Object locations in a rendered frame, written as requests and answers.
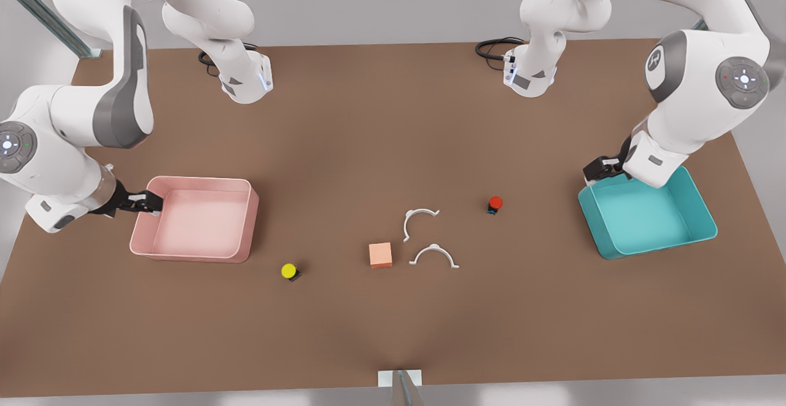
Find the blue storage box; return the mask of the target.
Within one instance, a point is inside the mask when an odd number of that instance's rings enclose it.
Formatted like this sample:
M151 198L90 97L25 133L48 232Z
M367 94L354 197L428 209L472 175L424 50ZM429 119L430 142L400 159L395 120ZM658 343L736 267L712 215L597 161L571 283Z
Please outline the blue storage box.
M597 250L606 260L701 243L718 235L684 166L661 188L615 176L584 187L578 201Z

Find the orange cube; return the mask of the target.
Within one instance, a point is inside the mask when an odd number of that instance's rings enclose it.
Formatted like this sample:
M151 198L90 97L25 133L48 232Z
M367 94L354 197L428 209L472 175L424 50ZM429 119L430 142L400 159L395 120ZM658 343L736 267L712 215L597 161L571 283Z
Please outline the orange cube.
M390 243L370 244L368 250L370 250L370 268L391 268L393 266Z

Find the pink storage box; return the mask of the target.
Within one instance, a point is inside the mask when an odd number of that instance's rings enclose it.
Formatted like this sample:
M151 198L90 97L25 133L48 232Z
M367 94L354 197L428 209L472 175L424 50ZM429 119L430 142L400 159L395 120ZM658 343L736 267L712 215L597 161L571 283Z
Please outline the pink storage box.
M237 264L247 260L259 208L250 182L157 176L147 185L163 198L159 216L140 213L130 251L155 260Z

